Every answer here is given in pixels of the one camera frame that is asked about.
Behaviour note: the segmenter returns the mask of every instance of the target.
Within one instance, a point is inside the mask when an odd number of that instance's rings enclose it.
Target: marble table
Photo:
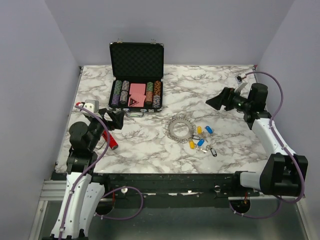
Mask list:
[[[142,118],[124,117],[122,130],[112,131],[118,142],[116,150],[109,149],[96,165],[96,173],[233,173],[261,171],[267,156],[259,139],[249,130],[243,114],[236,110],[217,111],[205,104],[224,87],[236,87],[234,76],[251,72],[252,66],[178,66],[165,65],[163,78],[163,110]],[[99,100],[100,108],[108,105],[112,67],[85,66],[76,94],[76,102]],[[255,77],[247,79],[250,84]],[[247,96],[250,84],[242,91]],[[208,138],[217,152],[203,153],[190,149],[189,144],[176,143],[165,135],[164,126],[176,114],[185,114],[197,126],[211,126],[215,135]],[[83,121],[89,123],[76,108],[68,126]],[[65,135],[56,165],[58,173],[67,169],[70,142]],[[104,143],[102,139],[97,147]]]

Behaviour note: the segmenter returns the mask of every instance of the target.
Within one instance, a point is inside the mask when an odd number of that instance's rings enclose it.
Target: gray wall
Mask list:
[[[0,238],[26,240],[79,68],[43,0],[2,1],[0,33]]]
[[[294,0],[46,0],[80,65],[109,43],[164,43],[166,64],[257,64]]]
[[[309,160],[305,195],[314,224],[320,226],[319,0],[293,3],[263,54],[258,70],[273,74],[282,85],[284,103],[275,122],[287,143]],[[279,105],[279,90],[269,78],[258,77],[269,86],[267,106],[273,113]]]

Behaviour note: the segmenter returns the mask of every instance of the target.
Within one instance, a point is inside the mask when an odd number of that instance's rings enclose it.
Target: red cylindrical object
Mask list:
[[[104,140],[106,142],[108,142],[108,137],[107,137],[107,133],[106,131],[103,132],[102,134],[102,137],[104,138]],[[118,148],[118,143],[116,142],[116,140],[112,137],[112,135],[110,134],[110,144],[109,144],[109,147],[112,149],[112,150],[115,150]]]

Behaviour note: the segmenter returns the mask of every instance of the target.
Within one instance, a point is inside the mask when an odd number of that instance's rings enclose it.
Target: poker chip stack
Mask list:
[[[154,83],[154,90],[153,90],[153,108],[160,108],[160,99],[161,99],[161,82],[156,81]]]
[[[154,83],[150,81],[146,84],[145,104],[148,104],[148,105],[152,104],[153,95],[154,95]]]
[[[115,81],[111,107],[116,107],[119,104],[119,99],[120,99],[120,94],[121,94],[121,86],[122,86],[122,82],[120,80]]]
[[[122,105],[127,103],[129,86],[130,86],[130,83],[128,81],[123,81],[121,95],[120,95],[120,103]]]

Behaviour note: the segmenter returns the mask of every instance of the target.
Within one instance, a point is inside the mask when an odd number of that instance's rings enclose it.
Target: purple cable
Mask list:
[[[231,203],[229,203],[229,206],[230,206],[230,208],[231,208],[231,210],[232,210],[232,212],[234,214],[237,214],[237,215],[239,215],[241,217],[245,217],[245,218],[248,218],[248,219],[268,219],[268,218],[271,218],[271,217],[273,217],[273,216],[278,214],[278,212],[279,212],[279,210],[281,208],[281,205],[282,205],[282,202],[279,201],[279,205],[276,208],[276,210],[273,213],[271,213],[270,215],[268,215],[268,216],[250,216],[250,215],[244,215],[244,214],[242,214],[240,212],[237,212],[236,210],[234,210],[234,208],[232,207]]]
[[[276,131],[274,130],[273,128],[273,120],[275,118],[275,116],[278,114],[278,112],[280,111],[281,107],[282,107],[282,104],[284,102],[284,92],[282,90],[282,87],[280,86],[280,83],[279,81],[274,77],[272,76],[271,74],[267,73],[267,72],[264,72],[264,71],[252,71],[252,72],[248,72],[246,73],[245,75],[248,76],[250,74],[264,74],[264,75],[267,75],[269,76],[270,78],[272,78],[275,83],[278,85],[279,87],[279,90],[280,90],[280,95],[281,95],[281,100],[280,100],[280,104],[278,106],[278,108],[276,109],[276,111],[274,112],[274,114],[272,115],[272,117],[270,118],[270,121],[269,121],[269,125],[270,125],[270,129],[273,133],[273,135],[275,136],[275,138],[277,139],[277,141],[279,142],[280,146],[282,147],[282,149],[286,152],[286,154],[288,154],[288,156],[291,158],[297,172],[298,172],[298,175],[299,175],[299,178],[300,178],[300,182],[301,182],[301,191],[300,191],[300,194],[299,196],[295,199],[295,200],[285,200],[283,199],[282,197],[279,197],[279,196],[275,196],[277,199],[281,200],[281,201],[284,201],[285,203],[288,203],[288,204],[295,204],[297,202],[299,202],[303,197],[304,197],[304,194],[305,194],[305,180],[304,180],[304,176],[302,175],[302,172],[300,170],[300,167],[296,161],[296,159],[294,158],[294,156],[291,154],[291,152],[285,147],[284,143],[281,141],[280,137],[278,136],[278,134],[276,133]]]
[[[104,219],[111,219],[111,220],[129,220],[129,219],[133,219],[135,216],[137,216],[137,215],[141,212],[141,210],[142,210],[142,208],[143,208],[143,206],[144,206],[144,196],[143,196],[142,193],[139,191],[139,189],[137,189],[137,188],[135,188],[135,187],[133,187],[133,186],[123,186],[123,187],[116,188],[116,189],[108,192],[108,193],[105,194],[104,196],[102,196],[102,199],[105,198],[106,196],[108,196],[108,195],[116,192],[116,191],[121,190],[121,189],[133,189],[133,190],[136,190],[136,191],[139,193],[139,195],[140,195],[140,197],[141,197],[141,204],[140,204],[140,208],[138,209],[138,211],[137,211],[135,214],[133,214],[132,216],[119,217],[119,218],[117,218],[117,217],[110,217],[110,216],[107,216],[107,215],[104,216],[104,215],[96,214],[97,216],[102,217],[102,218],[104,218]]]
[[[107,135],[107,143],[106,143],[106,146],[105,146],[105,149],[103,150],[102,154],[86,169],[83,171],[83,173],[75,180],[74,184],[72,185],[72,188],[71,188],[71,192],[74,192],[75,191],[75,188],[77,186],[77,183],[79,182],[79,180],[93,167],[97,164],[97,162],[99,162],[102,157],[106,154],[108,148],[109,148],[109,143],[110,143],[110,133],[108,131],[108,128],[107,126],[104,124],[104,122],[100,119],[100,117],[98,117],[97,115],[95,115],[94,113],[90,112],[89,110],[81,107],[81,106],[78,106],[78,105],[75,105],[74,106],[76,109],[80,109],[82,111],[85,111],[86,113],[88,113],[89,115],[91,115],[93,118],[97,119],[98,122],[102,125],[102,127],[104,128],[105,132],[106,132],[106,135]],[[65,227],[65,221],[66,221],[66,218],[67,218],[67,213],[68,213],[68,208],[69,208],[69,205],[70,205],[70,201],[71,201],[71,197],[72,197],[72,193],[69,194],[67,200],[66,200],[66,203],[65,203],[65,208],[64,208],[64,212],[63,212],[63,217],[62,217],[62,221],[61,221],[61,226],[60,226],[60,229],[64,229]],[[59,233],[59,237],[58,237],[58,240],[61,240],[62,238],[62,234],[63,232],[60,231]]]

